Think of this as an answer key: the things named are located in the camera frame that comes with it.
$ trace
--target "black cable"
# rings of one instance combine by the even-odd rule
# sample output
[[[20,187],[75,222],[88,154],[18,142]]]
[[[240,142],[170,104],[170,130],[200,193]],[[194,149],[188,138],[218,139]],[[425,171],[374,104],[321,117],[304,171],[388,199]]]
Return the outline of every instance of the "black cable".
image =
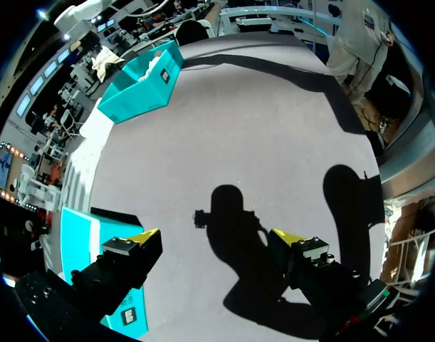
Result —
[[[371,63],[371,65],[369,66],[369,68],[366,70],[366,72],[365,72],[365,74],[363,75],[363,77],[361,77],[360,82],[359,82],[359,83],[358,83],[358,84],[357,84],[357,85],[352,89],[352,91],[350,91],[350,93],[348,94],[349,97],[350,97],[350,95],[352,95],[353,91],[354,91],[356,88],[358,88],[358,87],[360,86],[362,80],[365,79],[367,73],[369,73],[369,70],[371,70],[372,66],[373,66],[374,63],[375,63],[375,59],[377,58],[377,53],[379,52],[380,46],[382,46],[382,44],[383,44],[383,41],[380,41],[380,45],[379,45],[379,47],[377,48],[377,50],[375,51],[375,54],[374,54],[374,60],[372,61],[372,63]]]

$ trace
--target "black device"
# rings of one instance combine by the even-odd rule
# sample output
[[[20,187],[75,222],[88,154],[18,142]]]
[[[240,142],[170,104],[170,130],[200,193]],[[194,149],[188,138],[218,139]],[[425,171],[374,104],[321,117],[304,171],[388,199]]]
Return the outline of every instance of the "black device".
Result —
[[[271,230],[268,250],[291,289],[300,289],[328,327],[321,341],[365,341],[393,307],[399,292],[375,279],[362,284],[357,270],[350,270],[328,254],[329,244],[314,237],[301,239]]]
[[[49,341],[72,341],[77,336],[132,341],[100,321],[115,312],[130,289],[143,285],[162,254],[160,231],[114,237],[102,248],[96,262],[72,271],[72,286],[51,270],[27,274],[16,282],[20,302]]]

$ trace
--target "white cloth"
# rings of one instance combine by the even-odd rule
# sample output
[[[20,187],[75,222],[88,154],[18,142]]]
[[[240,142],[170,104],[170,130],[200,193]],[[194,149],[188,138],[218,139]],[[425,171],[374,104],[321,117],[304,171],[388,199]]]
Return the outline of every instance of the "white cloth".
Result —
[[[365,18],[373,21],[373,29],[365,25]],[[350,53],[369,65],[374,63],[372,67],[379,70],[388,52],[388,47],[382,43],[381,32],[389,32],[389,17],[378,5],[371,0],[344,1],[342,23],[336,38]]]
[[[155,67],[155,65],[157,64],[159,59],[160,59],[159,56],[155,56],[152,59],[152,61],[149,62],[149,67],[147,68],[146,73],[143,76],[141,76],[140,78],[138,78],[139,81],[143,81],[149,76],[151,70]]]
[[[91,58],[92,69],[97,71],[97,77],[100,82],[105,80],[106,76],[106,63],[119,63],[124,59],[113,53],[108,47],[102,46],[102,51],[98,53],[96,58]]]

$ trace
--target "white shirt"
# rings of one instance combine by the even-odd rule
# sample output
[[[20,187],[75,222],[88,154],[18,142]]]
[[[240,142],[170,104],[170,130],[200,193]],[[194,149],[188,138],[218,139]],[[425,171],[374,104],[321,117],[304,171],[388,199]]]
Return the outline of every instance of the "white shirt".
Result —
[[[378,5],[370,0],[344,0],[342,23],[336,37],[346,50],[379,70],[388,53],[380,32],[389,32],[389,17]]]
[[[52,115],[48,115],[45,119],[46,127],[51,126],[54,123],[54,117]]]

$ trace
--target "person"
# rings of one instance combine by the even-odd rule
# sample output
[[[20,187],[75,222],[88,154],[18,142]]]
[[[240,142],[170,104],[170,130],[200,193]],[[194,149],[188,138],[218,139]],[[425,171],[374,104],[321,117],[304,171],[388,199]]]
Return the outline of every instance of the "person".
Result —
[[[43,115],[43,121],[45,123],[46,129],[51,130],[52,128],[59,127],[56,121],[56,113],[58,111],[58,105],[54,105],[52,111],[48,114]]]
[[[355,77],[347,91],[354,105],[370,90],[387,59],[388,47],[394,44],[389,17],[370,0],[346,0],[342,23],[330,44],[327,62],[339,84],[356,65]]]
[[[166,20],[165,15],[160,12],[156,12],[147,21],[148,30],[152,30],[154,27],[158,27],[164,23]]]

